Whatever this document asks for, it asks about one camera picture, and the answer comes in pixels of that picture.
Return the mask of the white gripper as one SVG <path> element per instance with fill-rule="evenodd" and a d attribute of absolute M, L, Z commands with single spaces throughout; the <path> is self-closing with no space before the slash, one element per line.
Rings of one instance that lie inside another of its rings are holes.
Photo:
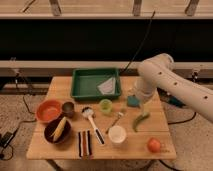
<path fill-rule="evenodd" d="M 144 113 L 144 105 L 153 97 L 156 87 L 142 77 L 138 77 L 133 86 L 133 94 L 139 100 L 141 112 Z"/>

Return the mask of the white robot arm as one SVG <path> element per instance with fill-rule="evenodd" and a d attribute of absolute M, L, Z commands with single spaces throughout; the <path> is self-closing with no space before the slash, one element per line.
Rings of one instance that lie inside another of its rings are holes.
<path fill-rule="evenodd" d="M 160 88 L 213 123 L 213 90 L 178 76 L 172 71 L 173 65 L 173 58 L 166 53 L 143 60 L 138 65 L 133 94 L 145 104 Z"/>

